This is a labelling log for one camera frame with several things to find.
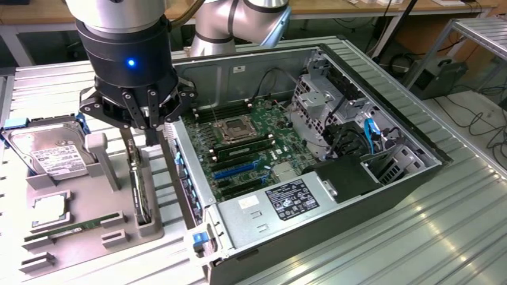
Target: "metal workbench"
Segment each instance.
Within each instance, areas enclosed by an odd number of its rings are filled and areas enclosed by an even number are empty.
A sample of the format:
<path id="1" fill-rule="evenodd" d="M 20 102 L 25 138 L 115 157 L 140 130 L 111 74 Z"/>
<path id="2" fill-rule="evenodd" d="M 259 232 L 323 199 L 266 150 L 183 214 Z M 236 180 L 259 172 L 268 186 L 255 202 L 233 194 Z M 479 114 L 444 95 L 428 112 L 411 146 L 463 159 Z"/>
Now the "metal workbench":
<path id="1" fill-rule="evenodd" d="M 241 284 L 435 284 L 507 282 L 507 177 L 504 170 L 460 136 L 372 63 L 363 53 L 335 37 L 282 42 L 279 46 L 326 43 L 367 79 L 394 106 L 418 125 L 454 159 L 452 165 L 388 212 L 350 229 L 302 254 L 267 269 Z M 254 50 L 254 45 L 239 51 Z M 183 57 L 176 52 L 173 58 Z M 77 108 L 77 93 L 92 84 L 88 62 L 19 68 L 13 84 L 11 116 L 56 116 Z M 43 109 L 41 102 L 52 103 Z M 120 134 L 89 119 L 92 131 L 108 135 L 111 154 L 124 151 Z M 136 136 L 137 145 L 144 137 Z M 165 235 L 160 240 L 36 278 L 31 284 L 201 284 L 200 268 L 188 261 L 183 245 L 184 223 L 159 147 L 145 148 L 157 187 Z M 9 232 L 1 228 L 9 207 L 23 195 L 19 159 L 5 150 L 0 165 L 0 283 L 21 276 L 7 262 Z"/>
<path id="2" fill-rule="evenodd" d="M 408 76 L 403 81 L 403 85 L 407 88 L 412 87 L 427 63 L 434 58 L 452 31 L 456 31 L 463 37 L 482 45 L 482 47 L 491 51 L 500 59 L 503 59 L 504 62 L 507 61 L 507 18 L 504 18 L 504 16 L 498 16 L 492 18 L 452 19 L 443 28 L 435 44 L 431 50 L 426 53 L 416 69 L 408 72 Z M 462 41 L 460 44 L 452 48 L 450 51 L 451 55 L 456 53 L 463 44 L 464 41 Z M 491 76 L 496 75 L 504 66 L 504 64 L 498 65 L 498 68 L 491 72 L 484 80 L 488 81 Z"/>

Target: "hard drive label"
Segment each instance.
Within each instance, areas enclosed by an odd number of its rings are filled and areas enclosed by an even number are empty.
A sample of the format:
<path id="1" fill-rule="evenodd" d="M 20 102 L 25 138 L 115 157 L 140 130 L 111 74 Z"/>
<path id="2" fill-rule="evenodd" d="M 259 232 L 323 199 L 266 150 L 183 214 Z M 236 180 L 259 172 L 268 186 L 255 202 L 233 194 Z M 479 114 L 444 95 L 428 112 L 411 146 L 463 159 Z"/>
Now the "hard drive label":
<path id="1" fill-rule="evenodd" d="M 85 169 L 85 162 L 75 145 L 32 151 L 32 157 L 49 176 Z"/>
<path id="2" fill-rule="evenodd" d="M 319 206 L 303 179 L 298 179 L 280 187 L 267 190 L 266 194 L 278 217 L 283 221 L 298 217 Z"/>

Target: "motherboard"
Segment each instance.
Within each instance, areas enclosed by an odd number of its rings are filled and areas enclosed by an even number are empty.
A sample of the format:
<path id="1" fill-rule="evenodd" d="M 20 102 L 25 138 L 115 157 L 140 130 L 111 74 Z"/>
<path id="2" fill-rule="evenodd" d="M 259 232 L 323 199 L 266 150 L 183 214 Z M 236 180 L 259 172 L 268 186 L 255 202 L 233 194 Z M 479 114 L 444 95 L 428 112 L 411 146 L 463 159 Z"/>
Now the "motherboard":
<path id="1" fill-rule="evenodd" d="M 292 129 L 295 110 L 258 99 L 188 114 L 184 124 L 205 178 L 225 201 L 302 174 L 315 163 Z"/>

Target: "power supply label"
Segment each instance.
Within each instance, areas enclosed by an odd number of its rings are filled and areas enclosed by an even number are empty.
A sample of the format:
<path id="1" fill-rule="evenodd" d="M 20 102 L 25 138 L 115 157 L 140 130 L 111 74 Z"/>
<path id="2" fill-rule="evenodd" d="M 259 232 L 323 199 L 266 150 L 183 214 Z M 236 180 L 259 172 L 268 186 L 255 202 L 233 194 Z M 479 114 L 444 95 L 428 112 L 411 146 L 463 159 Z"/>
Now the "power supply label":
<path id="1" fill-rule="evenodd" d="M 319 203 L 303 179 L 298 179 L 266 192 L 278 217 L 286 221 L 318 208 Z"/>
<path id="2" fill-rule="evenodd" d="M 49 176 L 87 168 L 75 145 L 32 151 L 32 156 Z"/>

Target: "green circuit board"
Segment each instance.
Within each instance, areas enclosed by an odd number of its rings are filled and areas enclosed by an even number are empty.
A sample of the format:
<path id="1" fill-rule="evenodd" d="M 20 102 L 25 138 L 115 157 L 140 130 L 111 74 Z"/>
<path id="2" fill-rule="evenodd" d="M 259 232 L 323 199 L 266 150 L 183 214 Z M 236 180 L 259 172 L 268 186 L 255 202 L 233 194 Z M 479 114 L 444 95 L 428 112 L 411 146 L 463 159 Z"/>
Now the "green circuit board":
<path id="1" fill-rule="evenodd" d="M 240 116 L 233 116 L 227 119 L 221 117 L 221 119 L 212 120 L 207 123 L 196 123 L 192 114 L 183 117 L 201 168 L 204 170 L 215 197 L 219 201 L 228 200 L 239 195 L 244 195 L 251 191 L 279 183 L 280 176 L 278 176 L 274 171 L 274 167 L 278 164 L 290 163 L 294 173 L 300 175 L 303 169 L 315 163 L 315 158 L 308 148 L 303 145 L 303 140 L 292 127 L 288 125 L 290 120 L 284 115 L 286 113 L 287 112 L 272 102 L 268 102 L 267 100 L 256 100 L 252 104 L 251 112 Z M 244 126 L 243 124 L 251 125 L 252 129 L 255 129 L 255 135 L 251 135 L 248 138 L 244 138 L 237 142 L 227 141 L 227 134 L 224 135 L 225 132 L 220 128 L 220 122 L 223 120 L 229 121 L 232 124 L 236 123 L 240 126 Z M 221 161 L 213 161 L 213 154 L 209 153 L 209 149 L 232 146 L 248 139 L 266 137 L 268 134 L 272 134 L 274 142 L 271 140 L 268 146 L 263 145 L 263 147 L 259 147 L 258 149 L 260 149 L 260 151 L 251 150 L 249 148 L 252 153 L 245 155 L 243 155 L 241 152 L 231 152 L 239 159 L 247 160 L 248 162 L 231 166 L 219 171 L 212 170 L 213 166 L 216 166 Z M 236 175 L 231 175 L 223 179 L 215 179 L 213 175 L 216 173 L 248 165 L 252 162 L 256 162 L 255 169 L 240 172 Z M 244 185 L 247 182 L 258 181 L 260 178 L 263 178 L 263 183 L 256 187 L 244 191 L 233 191 L 233 193 L 228 191 L 228 189 L 236 189 L 233 187 Z M 221 181 L 227 181 L 227 186 L 220 185 Z"/>

